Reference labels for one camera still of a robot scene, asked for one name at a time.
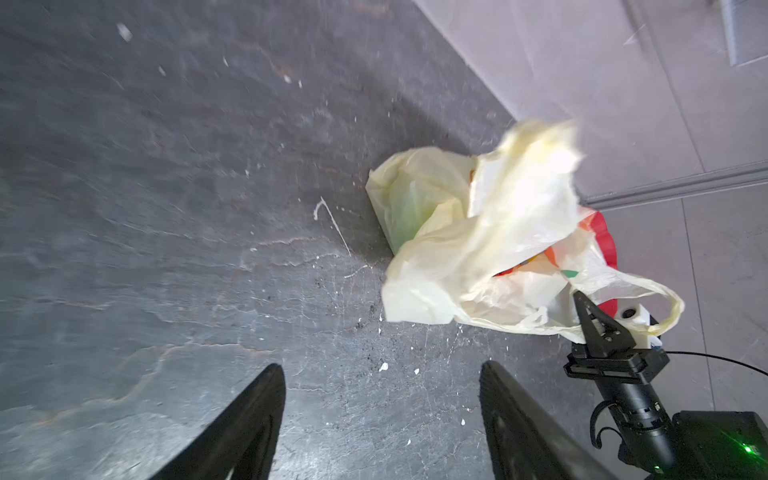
trash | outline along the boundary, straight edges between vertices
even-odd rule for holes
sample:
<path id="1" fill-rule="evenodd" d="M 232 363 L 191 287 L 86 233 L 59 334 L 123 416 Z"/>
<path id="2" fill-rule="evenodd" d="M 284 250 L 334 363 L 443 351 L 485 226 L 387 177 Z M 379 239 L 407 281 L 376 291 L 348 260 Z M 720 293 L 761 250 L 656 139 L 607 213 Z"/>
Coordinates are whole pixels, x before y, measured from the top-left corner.
<path id="1" fill-rule="evenodd" d="M 683 300 L 606 262 L 602 216 L 572 186 L 574 136 L 570 123 L 518 123 L 489 154 L 416 148 L 371 171 L 366 191 L 395 253 L 382 287 L 387 321 L 455 319 L 583 343 L 571 299 L 580 290 L 596 303 L 658 293 L 672 307 L 662 323 L 624 325 L 655 336 L 672 328 Z"/>

cable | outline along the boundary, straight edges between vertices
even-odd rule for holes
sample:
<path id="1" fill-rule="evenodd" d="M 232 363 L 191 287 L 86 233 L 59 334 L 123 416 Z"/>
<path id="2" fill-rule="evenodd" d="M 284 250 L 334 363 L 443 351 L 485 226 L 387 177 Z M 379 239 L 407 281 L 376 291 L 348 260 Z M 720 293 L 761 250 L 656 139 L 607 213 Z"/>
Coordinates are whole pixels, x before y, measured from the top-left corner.
<path id="1" fill-rule="evenodd" d="M 710 355 L 709 353 L 699 353 L 699 352 L 669 352 L 667 350 L 664 350 L 664 351 L 667 352 L 667 353 L 674 353 L 674 354 L 677 354 L 677 355 L 706 356 L 706 357 L 709 357 L 711 359 L 725 360 L 726 362 L 736 363 L 737 365 L 745 366 L 748 369 L 752 369 L 755 372 L 762 373 L 763 375 L 768 376 L 768 372 L 766 372 L 765 370 L 761 370 L 761 369 L 757 368 L 756 366 L 747 365 L 746 363 L 740 362 L 738 360 L 728 359 L 728 358 L 726 358 L 724 356 Z"/>
<path id="2" fill-rule="evenodd" d="M 618 430 L 616 430 L 616 429 L 615 429 L 615 428 L 613 428 L 613 427 L 603 427 L 603 428 L 602 428 L 602 429 L 600 429 L 600 431 L 598 432 L 598 436 L 597 436 L 597 437 L 595 437 L 595 439 L 594 439 L 594 443 L 595 443 L 595 446 L 596 446 L 597 448 L 599 448 L 599 449 L 602 449 L 602 448 L 603 448 L 603 440 L 600 438 L 600 435 L 603 435 L 603 432 L 605 432 L 606 430 L 611 430 L 611 431 L 613 431 L 613 432 L 616 432 L 616 435 L 619 435 L 619 438 L 621 439 L 621 441 L 622 441 L 622 442 L 624 441 L 624 437 L 622 437 L 622 436 L 621 436 L 621 434 L 619 433 L 619 431 L 618 431 Z"/>
<path id="3" fill-rule="evenodd" d="M 589 440 L 590 442 L 592 442 L 592 446 L 595 447 L 596 449 L 603 448 L 603 441 L 600 439 L 600 435 L 606 429 L 613 430 L 614 432 L 618 433 L 619 436 L 621 437 L 621 434 L 619 433 L 619 431 L 611 427 L 603 427 L 602 429 L 600 429 L 597 435 L 594 434 L 594 429 L 598 423 L 598 417 L 603 412 L 603 410 L 605 410 L 606 408 L 612 405 L 616 405 L 616 402 L 614 402 L 613 400 L 603 400 L 602 402 L 598 403 L 598 406 L 594 407 L 594 410 L 592 410 L 592 416 L 589 418 Z"/>

white paint splatter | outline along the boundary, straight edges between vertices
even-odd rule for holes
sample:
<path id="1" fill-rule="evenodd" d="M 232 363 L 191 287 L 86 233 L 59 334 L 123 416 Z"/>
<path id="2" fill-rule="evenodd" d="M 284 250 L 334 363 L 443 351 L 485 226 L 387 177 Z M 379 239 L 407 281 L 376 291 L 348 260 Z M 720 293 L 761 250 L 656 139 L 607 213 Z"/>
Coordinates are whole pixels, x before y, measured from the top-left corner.
<path id="1" fill-rule="evenodd" d="M 358 273 L 360 270 L 362 270 L 362 269 L 364 269 L 364 268 L 366 268 L 366 267 L 367 267 L 367 265 L 363 265 L 363 266 L 361 266 L 359 269 L 355 270 L 355 272 L 354 272 L 354 273 L 350 273 L 349 275 L 345 275 L 345 276 L 344 276 L 344 278 L 350 278 L 350 277 L 353 277 L 353 276 L 355 276 L 355 275 L 356 275 L 356 274 L 357 274 L 357 273 Z"/>
<path id="2" fill-rule="evenodd" d="M 118 33 L 125 41 L 131 41 L 134 37 L 134 34 L 132 34 L 131 31 L 128 30 L 128 27 L 125 26 L 125 23 L 118 23 Z"/>
<path id="3" fill-rule="evenodd" d="M 317 205 L 315 205 L 315 212 L 313 214 L 314 219 L 317 220 L 317 211 L 320 209 L 320 205 L 324 206 L 326 208 L 326 211 L 331 216 L 331 221 L 333 222 L 333 226 L 336 228 L 336 231 L 339 232 L 339 237 L 341 237 L 341 241 L 344 242 L 344 246 L 346 247 L 346 252 L 349 254 L 349 256 L 352 256 L 352 251 L 349 249 L 349 246 L 346 244 L 346 240 L 344 240 L 344 236 L 341 234 L 341 230 L 339 230 L 339 225 L 336 223 L 336 219 L 333 218 L 333 214 L 331 213 L 331 209 L 328 208 L 328 204 L 323 199 L 323 197 L 320 197 L 320 201 L 317 202 Z"/>

crack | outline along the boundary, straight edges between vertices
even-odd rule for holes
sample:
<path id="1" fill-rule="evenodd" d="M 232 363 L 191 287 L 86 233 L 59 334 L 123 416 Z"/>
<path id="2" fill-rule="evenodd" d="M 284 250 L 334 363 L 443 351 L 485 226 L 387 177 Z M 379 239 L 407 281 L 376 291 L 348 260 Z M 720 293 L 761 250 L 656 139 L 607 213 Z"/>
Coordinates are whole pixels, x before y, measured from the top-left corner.
<path id="1" fill-rule="evenodd" d="M 319 240 L 319 239 L 318 238 L 312 238 L 312 237 L 293 237 L 293 238 L 288 238 L 288 239 L 285 239 L 285 240 L 282 240 L 282 239 L 278 239 L 278 240 L 265 240 L 263 242 L 256 242 L 253 245 L 258 245 L 259 247 L 268 247 L 270 245 L 277 245 L 277 244 L 290 245 L 291 243 L 294 243 L 294 242 L 302 242 L 302 241 L 313 242 L 313 241 L 317 241 L 317 240 Z"/>
<path id="2" fill-rule="evenodd" d="M 145 373 L 141 376 L 138 382 L 136 382 L 136 385 L 132 386 L 128 392 L 123 395 L 122 397 L 118 397 L 116 399 L 104 399 L 104 398 L 98 398 L 98 399 L 89 399 L 84 401 L 78 406 L 75 406 L 71 409 L 61 410 L 59 412 L 56 412 L 54 415 L 48 417 L 45 420 L 41 420 L 39 422 L 32 423 L 32 427 L 44 427 L 44 426 L 50 426 L 56 423 L 59 419 L 65 416 L 73 415 L 77 412 L 80 412 L 81 410 L 85 410 L 88 407 L 92 406 L 113 406 L 118 405 L 121 403 L 124 403 L 128 400 L 130 400 L 132 397 L 135 397 L 138 393 L 140 393 L 148 384 L 149 382 L 154 379 L 157 374 L 159 374 L 163 369 L 163 364 L 165 363 L 166 358 L 168 355 L 173 352 L 174 350 L 179 349 L 185 349 L 187 347 L 237 347 L 238 349 L 242 349 L 248 353 L 254 353 L 256 355 L 263 355 L 263 354 L 270 354 L 276 352 L 276 350 L 258 350 L 258 349 L 252 349 L 243 345 L 240 345 L 239 343 L 196 343 L 196 342 L 188 342 L 183 345 L 172 345 L 172 346 L 150 346 L 145 347 L 143 349 L 137 350 L 137 352 L 134 352 L 131 354 L 131 356 L 135 355 L 136 353 L 140 352 L 141 350 L 147 350 L 147 349 L 163 349 L 163 353 L 157 358 L 154 368 L 151 372 Z"/>
<path id="3" fill-rule="evenodd" d="M 333 390 L 332 392 L 329 392 L 329 391 L 327 391 L 327 390 L 324 390 L 324 389 L 321 389 L 321 388 L 316 388 L 316 389 L 301 389 L 301 388 L 299 388 L 299 387 L 292 387 L 292 388 L 288 388 L 288 389 L 286 389 L 286 390 L 288 390 L 288 391 L 291 391 L 291 392 L 323 392 L 323 393 L 325 393 L 326 395 L 332 395 L 333 393 L 336 393 L 336 392 L 338 392 L 339 390 L 341 390 L 341 387 L 338 387 L 336 390 Z"/>

tile floor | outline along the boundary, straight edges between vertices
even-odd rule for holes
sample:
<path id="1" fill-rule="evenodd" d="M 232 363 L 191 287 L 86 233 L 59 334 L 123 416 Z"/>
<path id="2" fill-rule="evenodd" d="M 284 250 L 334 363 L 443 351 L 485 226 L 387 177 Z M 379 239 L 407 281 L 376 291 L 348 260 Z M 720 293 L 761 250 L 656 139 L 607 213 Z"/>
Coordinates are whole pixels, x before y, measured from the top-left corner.
<path id="1" fill-rule="evenodd" d="M 707 352 L 768 369 L 768 186 L 604 212 L 619 268 L 662 282 L 686 302 L 666 349 Z M 642 302 L 667 315 L 662 299 Z M 672 414 L 685 410 L 754 411 L 768 419 L 768 378 L 720 360 L 670 356 L 654 386 Z M 612 420 L 607 413 L 603 425 Z M 619 478 L 647 474 L 615 457 L 607 432 L 595 455 Z"/>

